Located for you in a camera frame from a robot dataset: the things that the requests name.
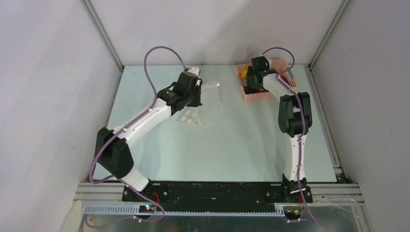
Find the white wall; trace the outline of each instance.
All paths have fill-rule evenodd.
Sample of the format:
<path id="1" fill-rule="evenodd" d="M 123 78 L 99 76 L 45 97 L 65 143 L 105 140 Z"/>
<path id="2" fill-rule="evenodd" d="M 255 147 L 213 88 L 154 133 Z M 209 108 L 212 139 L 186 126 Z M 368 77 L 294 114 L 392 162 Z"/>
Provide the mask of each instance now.
<path id="1" fill-rule="evenodd" d="M 158 45 L 187 64 L 248 63 L 272 46 L 308 63 L 342 0 L 116 0 L 92 1 L 125 65 L 142 64 Z M 270 56 L 286 53 L 272 51 Z M 150 64 L 178 64 L 156 51 Z"/>
<path id="2" fill-rule="evenodd" d="M 376 231 L 409 231 L 410 2 L 352 1 L 315 66 L 342 165 Z"/>
<path id="3" fill-rule="evenodd" d="M 0 231 L 58 231 L 118 70 L 79 0 L 0 3 Z"/>

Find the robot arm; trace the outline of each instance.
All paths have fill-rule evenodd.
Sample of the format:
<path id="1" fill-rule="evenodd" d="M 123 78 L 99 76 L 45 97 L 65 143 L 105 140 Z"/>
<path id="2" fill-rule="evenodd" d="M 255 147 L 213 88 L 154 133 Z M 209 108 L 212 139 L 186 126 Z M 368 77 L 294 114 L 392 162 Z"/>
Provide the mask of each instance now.
<path id="1" fill-rule="evenodd" d="M 301 149 L 301 166 L 299 177 L 303 185 L 302 190 L 306 188 L 306 178 L 304 169 L 304 148 L 306 133 L 312 126 L 312 116 L 310 108 L 310 96 L 308 93 L 297 93 L 302 102 L 304 119 L 306 124 L 305 135 L 301 136 L 301 147 L 299 147 L 299 136 L 302 133 L 301 113 L 294 112 L 294 108 L 299 108 L 294 90 L 281 77 L 276 78 L 277 72 L 270 69 L 272 60 L 260 56 L 253 58 L 252 66 L 249 67 L 245 84 L 254 90 L 266 89 L 271 92 L 279 101 L 278 123 L 282 133 L 287 134 L 287 154 L 286 166 L 282 175 L 282 184 L 286 185 L 288 193 L 299 192 L 297 186 L 297 168 L 299 162 L 299 149 Z"/>
<path id="2" fill-rule="evenodd" d="M 154 107 L 149 105 L 123 125 L 115 127 L 114 130 L 105 127 L 99 130 L 95 155 L 116 133 L 121 130 L 123 132 L 108 145 L 97 162 L 115 178 L 122 179 L 137 191 L 142 191 L 149 185 L 150 180 L 134 166 L 129 147 L 133 146 L 154 126 L 182 110 L 185 106 L 198 107 L 202 105 L 202 79 L 199 78 L 199 75 L 199 68 L 190 68 L 182 72 L 177 82 L 158 92 Z"/>

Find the black mounting plate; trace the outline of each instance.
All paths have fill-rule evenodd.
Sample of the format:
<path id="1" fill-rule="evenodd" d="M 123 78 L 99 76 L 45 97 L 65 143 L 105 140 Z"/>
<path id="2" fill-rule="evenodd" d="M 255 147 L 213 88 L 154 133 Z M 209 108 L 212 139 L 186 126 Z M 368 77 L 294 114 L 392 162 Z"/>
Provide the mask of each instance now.
<path id="1" fill-rule="evenodd" d="M 154 181 L 143 194 L 157 201 L 166 211 L 246 213 L 275 212 L 274 203 L 297 203 L 299 193 L 285 196 L 280 183 L 271 182 L 176 182 Z M 308 203 L 313 202 L 310 188 L 304 191 Z M 124 202 L 146 202 L 124 187 Z"/>

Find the pink basket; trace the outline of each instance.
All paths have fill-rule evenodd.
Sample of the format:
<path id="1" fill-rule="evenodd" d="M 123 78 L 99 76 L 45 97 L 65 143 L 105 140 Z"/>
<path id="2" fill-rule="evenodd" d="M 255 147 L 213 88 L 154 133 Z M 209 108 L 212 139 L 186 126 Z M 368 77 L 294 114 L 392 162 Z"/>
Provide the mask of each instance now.
<path id="1" fill-rule="evenodd" d="M 251 66 L 251 64 L 241 64 L 238 65 L 236 67 L 236 72 L 238 73 L 239 79 L 241 78 L 241 73 L 243 72 L 243 70 L 248 69 L 248 67 Z M 276 71 L 283 71 L 288 69 L 288 63 L 284 60 L 284 59 L 276 59 L 272 61 L 272 65 L 271 65 L 271 69 L 275 69 Z M 296 88 L 297 87 L 297 82 L 295 79 L 289 77 L 288 73 L 284 73 L 282 75 L 280 75 L 280 77 L 282 77 L 282 79 L 288 83 L 288 85 L 292 88 Z M 254 101 L 259 101 L 259 100 L 263 100 L 263 99 L 272 99 L 275 96 L 273 96 L 273 94 L 269 91 L 263 91 L 260 93 L 251 93 L 251 94 L 246 94 L 244 87 L 242 85 L 242 80 L 241 80 L 241 93 L 242 96 L 244 98 L 244 102 L 254 102 Z"/>

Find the light blue tabletop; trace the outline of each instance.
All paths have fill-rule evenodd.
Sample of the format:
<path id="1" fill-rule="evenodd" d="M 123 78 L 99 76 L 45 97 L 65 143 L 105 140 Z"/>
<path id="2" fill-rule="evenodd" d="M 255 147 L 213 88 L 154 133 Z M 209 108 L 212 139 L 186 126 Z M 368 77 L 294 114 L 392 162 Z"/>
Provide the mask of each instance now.
<path id="1" fill-rule="evenodd" d="M 220 83 L 223 116 L 204 129 L 181 123 L 178 112 L 149 131 L 131 147 L 135 165 L 151 180 L 171 181 L 282 181 L 286 140 L 278 127 L 276 99 L 244 103 L 234 65 L 204 65 L 204 84 Z M 157 92 L 182 72 L 181 66 L 149 66 Z M 311 94 L 304 67 L 292 69 L 297 90 Z M 152 102 L 153 93 L 142 66 L 126 66 L 122 75 L 108 129 L 139 113 Z M 335 173 L 311 97 L 313 125 L 305 145 L 308 182 L 335 182 Z M 95 179 L 109 173 L 99 164 Z"/>

